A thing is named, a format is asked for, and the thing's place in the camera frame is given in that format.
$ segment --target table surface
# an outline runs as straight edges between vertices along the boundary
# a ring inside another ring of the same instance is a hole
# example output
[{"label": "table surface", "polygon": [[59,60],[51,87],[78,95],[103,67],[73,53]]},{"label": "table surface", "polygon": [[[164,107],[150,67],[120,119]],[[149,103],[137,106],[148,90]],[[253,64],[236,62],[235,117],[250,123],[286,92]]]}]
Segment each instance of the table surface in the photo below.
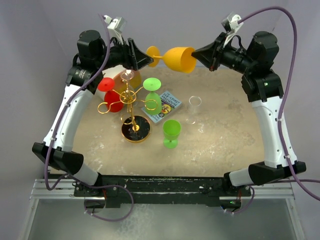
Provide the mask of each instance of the table surface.
[{"label": "table surface", "polygon": [[[210,72],[196,68],[192,73],[174,72],[168,68],[145,67],[142,80],[155,77],[162,86],[156,91],[171,92],[182,101],[172,115],[154,124],[150,136],[141,143],[131,143],[121,134],[121,115],[126,112],[100,114],[102,101],[94,96],[77,129],[73,151],[82,153],[85,162],[104,175],[202,176],[220,177],[224,173],[264,160],[264,148],[258,120],[241,87],[241,75],[230,69]],[[148,91],[142,89],[138,99]],[[197,122],[185,122],[191,96],[202,99]],[[136,115],[143,103],[135,108]],[[181,123],[178,146],[163,145],[165,120]]]}]

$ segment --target green wine glass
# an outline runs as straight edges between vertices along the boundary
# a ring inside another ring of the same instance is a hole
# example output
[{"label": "green wine glass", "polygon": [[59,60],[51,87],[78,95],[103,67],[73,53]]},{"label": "green wine glass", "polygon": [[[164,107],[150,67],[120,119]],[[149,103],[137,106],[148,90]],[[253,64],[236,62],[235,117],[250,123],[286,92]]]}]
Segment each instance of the green wine glass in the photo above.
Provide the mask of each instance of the green wine glass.
[{"label": "green wine glass", "polygon": [[165,121],[163,124],[164,146],[168,149],[174,149],[178,145],[178,137],[180,132],[180,122],[173,119]]},{"label": "green wine glass", "polygon": [[150,91],[150,93],[145,97],[145,111],[150,115],[158,115],[161,113],[162,103],[160,96],[155,91],[161,87],[161,81],[158,78],[149,77],[143,81],[143,87]]}]

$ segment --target white backdrop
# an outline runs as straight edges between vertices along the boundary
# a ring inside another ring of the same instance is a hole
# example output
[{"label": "white backdrop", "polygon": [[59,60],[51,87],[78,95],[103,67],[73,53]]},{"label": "white backdrop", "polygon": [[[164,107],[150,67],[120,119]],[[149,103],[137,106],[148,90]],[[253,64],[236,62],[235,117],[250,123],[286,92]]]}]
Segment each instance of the white backdrop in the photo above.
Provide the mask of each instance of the white backdrop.
[{"label": "white backdrop", "polygon": [[[286,7],[293,15],[298,33],[297,56],[293,77],[284,108],[292,146],[299,160],[306,162],[306,173],[299,178],[320,180],[320,101],[319,101],[319,37],[320,1],[289,0]],[[289,19],[282,14],[274,34],[280,47],[274,70],[287,82],[293,47],[293,31]],[[305,184],[320,196],[320,185]],[[320,202],[293,185],[298,213],[308,240],[320,235]]]},{"label": "white backdrop", "polygon": [[[229,13],[251,13],[270,5],[285,6],[288,0],[40,0],[56,37],[69,59],[74,56],[79,34],[84,30],[104,29],[97,13],[123,17],[128,23],[125,38],[133,38],[138,48],[151,45],[165,53],[178,46],[195,49],[213,42],[224,29],[221,20]],[[244,44],[264,29],[272,31],[281,13],[262,13],[241,29]]]},{"label": "white backdrop", "polygon": [[16,240],[70,64],[36,0],[0,0],[0,239]]}]

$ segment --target cable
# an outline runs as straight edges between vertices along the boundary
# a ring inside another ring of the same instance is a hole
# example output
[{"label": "cable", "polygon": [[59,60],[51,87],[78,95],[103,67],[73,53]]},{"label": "cable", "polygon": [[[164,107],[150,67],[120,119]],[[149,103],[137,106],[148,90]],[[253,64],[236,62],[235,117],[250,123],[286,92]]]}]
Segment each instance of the cable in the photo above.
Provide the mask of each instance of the cable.
[{"label": "cable", "polygon": [[67,111],[67,108],[69,107],[69,105],[71,104],[71,102],[75,98],[75,96],[80,91],[85,89],[93,80],[95,80],[95,78],[103,71],[103,69],[105,68],[105,66],[107,64],[107,61],[109,59],[109,55],[110,55],[110,35],[109,35],[109,31],[108,31],[108,26],[107,26],[107,24],[106,24],[106,22],[104,20],[104,17],[101,14],[98,14],[98,15],[99,15],[99,17],[100,17],[100,19],[101,19],[101,21],[103,23],[104,30],[105,30],[105,33],[106,33],[106,39],[107,39],[107,47],[106,47],[105,58],[103,60],[103,63],[101,65],[101,67],[98,69],[98,71],[86,83],[84,83],[77,91],[75,91],[73,93],[73,95],[66,101],[66,104],[65,104],[64,108],[62,109],[62,111],[60,113],[60,116],[58,117],[58,120],[56,121],[55,127],[54,127],[53,132],[52,132],[52,136],[51,136],[52,140],[50,141],[49,148],[48,148],[48,151],[47,151],[47,154],[46,154],[46,157],[45,157],[45,163],[44,163],[44,183],[45,183],[46,189],[48,189],[49,191],[52,191],[53,189],[55,189],[55,187],[60,182],[60,180],[62,178],[64,178],[66,175],[68,175],[68,174],[62,175],[61,177],[59,177],[57,179],[57,181],[53,184],[52,187],[49,186],[49,182],[48,182],[49,159],[50,159],[51,151],[52,151],[52,148],[53,148],[53,145],[54,145],[54,142],[55,142],[55,139],[56,139],[57,131],[58,131],[58,128],[59,128],[60,123],[62,121],[62,118],[64,117],[64,115],[65,115],[65,113]]},{"label": "cable", "polygon": [[243,211],[245,211],[252,204],[255,198],[255,189],[252,186],[249,186],[249,188],[252,190],[251,198],[250,198],[250,201],[243,208],[240,208],[239,211],[228,211],[225,209],[224,212],[234,215],[234,214],[240,214]]},{"label": "cable", "polygon": [[[104,201],[104,203],[102,202],[99,202],[97,200],[87,200],[87,201],[84,201],[84,205],[86,205],[87,203],[96,203],[96,204],[99,204],[102,208],[104,208],[106,206],[106,201]],[[92,207],[92,213],[94,213],[96,210],[96,206],[94,205]]]},{"label": "cable", "polygon": [[118,222],[118,221],[122,221],[124,220],[125,218],[127,218],[133,208],[134,208],[134,198],[132,196],[132,194],[130,193],[130,191],[126,188],[124,188],[123,186],[120,186],[120,185],[105,185],[105,186],[91,186],[91,185],[88,185],[86,184],[85,182],[81,182],[79,179],[75,178],[74,176],[71,176],[71,175],[68,175],[68,173],[66,174],[63,174],[61,175],[57,181],[53,184],[52,187],[49,186],[49,180],[48,180],[48,167],[49,167],[49,159],[50,159],[50,154],[51,154],[51,151],[52,151],[52,148],[53,148],[53,145],[54,145],[54,141],[55,141],[55,138],[56,138],[56,134],[57,134],[57,131],[58,131],[58,128],[60,126],[60,123],[62,121],[62,118],[64,117],[65,113],[66,113],[66,110],[67,108],[70,106],[70,103],[72,102],[72,100],[75,98],[75,96],[80,92],[82,91],[83,89],[85,89],[102,71],[103,69],[105,68],[106,64],[107,64],[107,61],[109,59],[109,56],[110,56],[110,35],[109,35],[109,31],[108,31],[108,26],[104,20],[104,17],[99,14],[99,17],[100,17],[100,20],[102,21],[103,23],[103,26],[104,26],[104,30],[105,30],[105,33],[106,33],[106,40],[107,40],[107,46],[106,46],[106,54],[105,54],[105,58],[103,60],[103,63],[101,65],[101,67],[98,69],[98,71],[86,82],[84,83],[77,91],[75,91],[73,93],[73,95],[66,101],[66,104],[64,106],[64,108],[62,109],[61,113],[60,113],[60,116],[58,117],[58,120],[56,121],[56,125],[53,129],[53,132],[52,132],[52,136],[51,136],[51,141],[50,141],[50,144],[49,144],[49,147],[48,147],[48,151],[47,151],[47,154],[46,154],[46,157],[45,157],[45,164],[44,164],[44,183],[45,183],[45,186],[46,186],[46,189],[48,189],[49,191],[55,189],[55,187],[57,186],[57,184],[60,182],[61,179],[65,178],[65,177],[70,177],[74,180],[76,180],[78,183],[81,183],[82,185],[88,187],[88,188],[91,188],[91,189],[108,189],[108,188],[120,188],[120,189],[123,189],[125,190],[129,196],[130,196],[130,199],[131,199],[131,207],[130,207],[130,210],[129,212],[121,217],[121,218],[118,218],[118,219],[108,219],[108,218],[104,218],[104,217],[100,217],[100,216],[97,216],[95,214],[93,214],[92,212],[89,213],[86,206],[84,206],[86,212],[88,214],[90,214],[91,216],[97,218],[97,219],[101,219],[101,220],[104,220],[104,221],[108,221],[108,222]]},{"label": "cable", "polygon": [[[316,184],[320,184],[320,180],[315,180],[315,179],[299,179],[300,182],[306,182],[306,183],[316,183]],[[280,181],[275,181],[272,183],[295,183],[296,180],[280,180]]]},{"label": "cable", "polygon": [[130,196],[130,199],[131,199],[131,207],[130,207],[130,210],[128,211],[128,213],[120,218],[116,218],[116,219],[110,219],[110,218],[105,218],[105,217],[101,217],[101,216],[98,216],[98,215],[95,215],[94,213],[92,212],[89,212],[86,205],[84,205],[84,210],[85,212],[84,213],[87,213],[89,214],[90,216],[92,217],[95,217],[96,219],[100,219],[100,220],[103,220],[103,221],[107,221],[107,222],[119,222],[119,221],[122,221],[124,219],[126,219],[132,212],[132,210],[134,209],[134,197],[132,196],[131,192],[126,189],[125,187],[123,186],[120,186],[120,185],[107,185],[107,186],[90,186],[90,185],[87,185],[85,183],[82,183],[83,185],[85,185],[86,187],[88,188],[92,188],[92,189],[109,189],[109,188],[120,188],[120,189],[123,189],[125,190],[129,196]]},{"label": "cable", "polygon": [[285,104],[286,104],[286,101],[287,101],[287,97],[288,97],[288,93],[289,93],[289,89],[290,89],[292,73],[293,73],[293,70],[294,70],[294,65],[295,65],[295,60],[296,60],[296,53],[297,53],[297,26],[296,26],[296,22],[294,20],[294,17],[291,15],[291,13],[288,10],[286,10],[283,7],[271,6],[271,7],[266,7],[266,8],[263,8],[261,10],[258,10],[258,11],[255,11],[255,12],[249,14],[248,16],[246,16],[243,19],[241,19],[240,21],[238,21],[238,24],[248,20],[249,18],[251,18],[251,17],[253,17],[253,16],[255,16],[255,15],[259,14],[259,13],[262,13],[262,12],[265,12],[265,11],[268,11],[268,10],[279,10],[279,11],[282,11],[283,13],[285,13],[288,16],[288,18],[290,19],[290,22],[291,22],[292,28],[293,28],[293,51],[292,51],[291,64],[290,64],[290,69],[289,69],[289,74],[288,74],[288,80],[287,80],[287,83],[286,83],[286,88],[285,88],[285,91],[284,91],[282,103],[280,105],[280,109],[279,109],[279,113],[278,113],[278,132],[279,132],[280,140],[281,140],[281,143],[282,143],[282,146],[283,146],[283,150],[284,150],[284,154],[285,154],[285,157],[286,157],[286,161],[287,161],[287,163],[289,165],[289,169],[290,169],[290,172],[291,172],[294,180],[296,181],[296,183],[307,194],[309,194],[314,199],[320,201],[320,197],[315,195],[315,194],[313,194],[311,191],[309,191],[302,184],[302,182],[299,180],[299,178],[297,177],[297,175],[295,173],[295,170],[293,168],[293,165],[291,163],[291,160],[290,160],[290,155],[289,155],[289,152],[288,152],[288,148],[287,148],[286,141],[285,141],[284,134],[283,134],[283,130],[282,130],[282,121],[281,121],[281,119],[282,119],[282,115],[283,115],[283,112],[284,112],[284,107],[285,107]]}]

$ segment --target book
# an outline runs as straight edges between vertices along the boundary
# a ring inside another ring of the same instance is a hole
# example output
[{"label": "book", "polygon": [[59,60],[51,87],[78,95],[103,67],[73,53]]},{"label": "book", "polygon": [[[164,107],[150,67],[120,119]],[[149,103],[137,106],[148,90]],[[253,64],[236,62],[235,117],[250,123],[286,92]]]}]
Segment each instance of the book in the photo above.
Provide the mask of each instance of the book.
[{"label": "book", "polygon": [[146,112],[146,107],[142,107],[141,110],[155,123],[159,123],[163,118],[171,115],[172,112],[181,106],[181,101],[173,96],[169,91],[165,91],[160,95],[162,110],[157,115],[150,115]]}]

